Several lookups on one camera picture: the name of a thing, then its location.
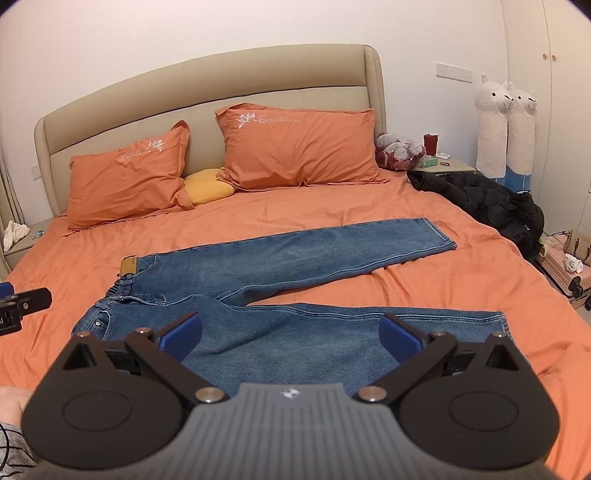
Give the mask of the orange bed sheet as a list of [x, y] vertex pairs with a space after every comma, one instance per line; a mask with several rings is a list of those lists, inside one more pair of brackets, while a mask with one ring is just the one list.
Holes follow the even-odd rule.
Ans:
[[547, 466], [590, 471], [590, 328], [517, 246], [400, 173], [382, 184], [236, 193], [190, 210], [68, 228], [54, 219], [10, 274], [52, 294], [1, 340], [1, 382], [37, 387], [75, 331], [120, 340], [197, 312], [185, 366], [228, 394], [243, 383], [341, 383], [396, 367], [392, 313], [481, 342], [509, 335], [560, 416]]

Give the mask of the white cloth on nightstand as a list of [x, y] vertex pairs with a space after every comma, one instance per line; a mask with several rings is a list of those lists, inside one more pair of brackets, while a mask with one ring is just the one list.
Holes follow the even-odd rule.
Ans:
[[24, 239], [29, 233], [30, 228], [26, 224], [20, 224], [10, 220], [3, 233], [3, 252], [7, 253], [16, 243]]

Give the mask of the left beige nightstand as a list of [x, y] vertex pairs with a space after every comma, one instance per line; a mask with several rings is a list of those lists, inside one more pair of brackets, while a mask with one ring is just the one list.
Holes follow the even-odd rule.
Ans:
[[23, 239], [19, 240], [15, 245], [13, 245], [11, 249], [4, 255], [8, 269], [10, 271], [12, 271], [17, 266], [22, 258], [43, 236], [52, 221], [53, 219], [49, 218], [42, 222], [30, 225], [30, 232]]

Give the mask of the beige nightstand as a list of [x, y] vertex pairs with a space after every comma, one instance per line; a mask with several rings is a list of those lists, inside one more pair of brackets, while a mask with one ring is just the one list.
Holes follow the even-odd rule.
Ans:
[[461, 160], [458, 160], [456, 158], [453, 157], [449, 157], [449, 158], [439, 158], [437, 157], [439, 160], [439, 163], [437, 166], [431, 167], [431, 168], [426, 168], [426, 169], [418, 169], [418, 165], [420, 164], [420, 161], [418, 163], [418, 165], [413, 169], [414, 172], [427, 172], [427, 173], [431, 173], [434, 175], [441, 175], [441, 174], [449, 174], [449, 173], [471, 173], [471, 172], [475, 172], [476, 169], [464, 162], [462, 162]]
[[8, 269], [10, 271], [12, 271], [17, 266], [22, 258], [43, 236], [52, 221], [53, 219], [49, 218], [42, 222], [30, 225], [30, 232], [23, 239], [19, 240], [15, 245], [13, 245], [11, 249], [4, 255]]

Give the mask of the operator knee grey checked shorts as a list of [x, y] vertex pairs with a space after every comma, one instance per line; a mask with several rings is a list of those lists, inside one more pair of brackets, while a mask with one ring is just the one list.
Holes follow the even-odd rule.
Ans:
[[2, 479], [23, 479], [36, 465], [21, 429], [23, 412], [32, 392], [11, 386], [0, 388], [0, 461]]

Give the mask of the black puffer jacket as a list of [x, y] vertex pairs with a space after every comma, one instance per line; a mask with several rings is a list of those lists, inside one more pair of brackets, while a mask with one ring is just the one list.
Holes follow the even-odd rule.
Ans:
[[476, 221], [492, 227], [513, 242], [533, 263], [540, 252], [545, 219], [529, 192], [516, 193], [478, 172], [433, 174], [408, 171], [418, 191], [437, 193]]

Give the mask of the small yellow cushion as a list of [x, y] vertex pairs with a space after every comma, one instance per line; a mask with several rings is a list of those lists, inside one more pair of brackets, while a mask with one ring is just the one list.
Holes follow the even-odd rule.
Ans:
[[203, 205], [231, 197], [235, 187], [218, 179], [221, 169], [204, 169], [183, 179], [184, 189], [193, 205]]

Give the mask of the pink suitcase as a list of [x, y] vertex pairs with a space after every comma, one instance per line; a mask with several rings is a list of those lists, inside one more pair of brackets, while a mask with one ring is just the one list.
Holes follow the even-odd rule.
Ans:
[[590, 267], [564, 251], [567, 235], [543, 235], [536, 265], [574, 309], [590, 310]]

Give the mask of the left orange pillow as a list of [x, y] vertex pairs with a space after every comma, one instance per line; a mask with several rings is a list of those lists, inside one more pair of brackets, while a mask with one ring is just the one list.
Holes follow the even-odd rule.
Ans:
[[189, 139], [189, 126], [180, 120], [160, 136], [111, 152], [73, 156], [68, 228], [191, 209], [181, 178]]

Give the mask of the orange pillow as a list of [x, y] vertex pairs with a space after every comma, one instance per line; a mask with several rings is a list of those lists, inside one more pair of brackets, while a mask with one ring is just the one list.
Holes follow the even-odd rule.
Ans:
[[215, 112], [224, 139], [218, 179], [243, 191], [382, 184], [374, 110], [283, 109], [240, 103]]
[[73, 156], [68, 228], [191, 209], [181, 178], [189, 139], [189, 126], [180, 120], [160, 136], [111, 152]]

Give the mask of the right beige nightstand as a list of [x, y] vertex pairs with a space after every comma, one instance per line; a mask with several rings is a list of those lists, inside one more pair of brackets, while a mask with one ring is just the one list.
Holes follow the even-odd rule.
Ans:
[[476, 169], [464, 162], [462, 162], [461, 160], [458, 160], [456, 158], [453, 157], [449, 157], [449, 158], [439, 158], [437, 157], [439, 160], [439, 163], [437, 166], [431, 167], [431, 168], [426, 168], [426, 169], [418, 169], [418, 165], [420, 164], [420, 161], [418, 163], [418, 165], [413, 169], [414, 172], [427, 172], [427, 173], [431, 173], [434, 175], [441, 175], [441, 174], [449, 174], [449, 173], [471, 173], [471, 172], [475, 172]]

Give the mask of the green box on nightstand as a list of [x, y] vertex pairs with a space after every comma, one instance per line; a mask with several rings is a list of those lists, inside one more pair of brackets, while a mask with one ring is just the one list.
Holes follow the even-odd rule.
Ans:
[[422, 161], [418, 165], [418, 169], [431, 168], [431, 167], [437, 166], [438, 163], [439, 163], [439, 160], [437, 157], [426, 155], [423, 157]]

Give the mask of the brown patterned handbag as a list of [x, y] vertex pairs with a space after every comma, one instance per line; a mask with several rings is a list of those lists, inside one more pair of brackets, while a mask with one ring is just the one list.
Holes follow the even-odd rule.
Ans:
[[591, 266], [591, 237], [579, 231], [570, 230], [567, 233], [563, 251], [578, 260], [584, 265]]

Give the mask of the red plush toy bag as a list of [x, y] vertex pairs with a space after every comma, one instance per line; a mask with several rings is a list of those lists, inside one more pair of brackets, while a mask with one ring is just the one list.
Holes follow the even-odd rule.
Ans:
[[390, 171], [414, 170], [426, 155], [422, 144], [391, 132], [377, 136], [375, 145], [378, 166]]

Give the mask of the red cup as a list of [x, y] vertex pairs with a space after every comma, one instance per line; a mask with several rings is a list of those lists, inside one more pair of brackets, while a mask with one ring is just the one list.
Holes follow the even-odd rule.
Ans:
[[437, 154], [439, 136], [437, 134], [427, 133], [424, 135], [424, 146], [428, 156]]

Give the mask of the right orange pillow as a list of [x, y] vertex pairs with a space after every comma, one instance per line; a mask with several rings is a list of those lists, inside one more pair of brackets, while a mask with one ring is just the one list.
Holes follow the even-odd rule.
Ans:
[[374, 110], [283, 109], [240, 103], [215, 112], [224, 139], [218, 179], [243, 191], [382, 184]]

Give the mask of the left white alpaca plush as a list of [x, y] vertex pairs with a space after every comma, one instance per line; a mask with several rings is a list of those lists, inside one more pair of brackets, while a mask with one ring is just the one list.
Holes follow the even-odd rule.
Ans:
[[490, 179], [506, 175], [509, 115], [514, 98], [501, 84], [481, 75], [475, 91], [478, 116], [476, 169]]

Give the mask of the white alpaca plush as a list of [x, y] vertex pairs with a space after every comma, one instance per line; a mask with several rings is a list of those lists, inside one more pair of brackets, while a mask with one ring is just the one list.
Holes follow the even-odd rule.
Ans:
[[503, 86], [513, 99], [509, 114], [505, 186], [520, 193], [531, 190], [536, 149], [537, 99], [533, 91], [517, 89], [512, 82]]
[[506, 175], [509, 115], [514, 98], [501, 84], [481, 75], [475, 91], [478, 116], [476, 169], [490, 179]]

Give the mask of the right white alpaca plush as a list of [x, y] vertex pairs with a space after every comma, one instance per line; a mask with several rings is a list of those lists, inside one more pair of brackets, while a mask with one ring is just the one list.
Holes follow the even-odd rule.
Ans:
[[505, 186], [520, 193], [531, 190], [536, 149], [537, 99], [533, 91], [517, 89], [512, 82], [503, 86], [513, 99], [509, 114]]

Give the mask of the beige upholstered headboard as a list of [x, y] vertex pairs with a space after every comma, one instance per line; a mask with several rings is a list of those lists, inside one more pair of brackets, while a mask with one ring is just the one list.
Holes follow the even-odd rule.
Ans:
[[376, 132], [387, 129], [381, 59], [369, 45], [281, 45], [191, 59], [102, 88], [37, 122], [35, 149], [52, 214], [67, 209], [71, 157], [159, 136], [179, 120], [190, 128], [184, 174], [221, 167], [224, 141], [214, 113], [236, 103], [372, 108]]

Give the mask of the white wardrobe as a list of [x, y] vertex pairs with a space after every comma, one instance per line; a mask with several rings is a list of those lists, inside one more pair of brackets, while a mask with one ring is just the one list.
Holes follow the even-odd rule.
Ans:
[[590, 233], [590, 20], [569, 1], [503, 1], [508, 80], [537, 99], [531, 193], [545, 232]]

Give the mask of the white wall switch panel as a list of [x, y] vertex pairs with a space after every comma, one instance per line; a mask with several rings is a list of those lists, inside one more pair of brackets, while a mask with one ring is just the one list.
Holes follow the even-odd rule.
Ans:
[[435, 74], [438, 78], [449, 79], [463, 83], [472, 83], [474, 78], [474, 74], [471, 69], [444, 63], [435, 64]]

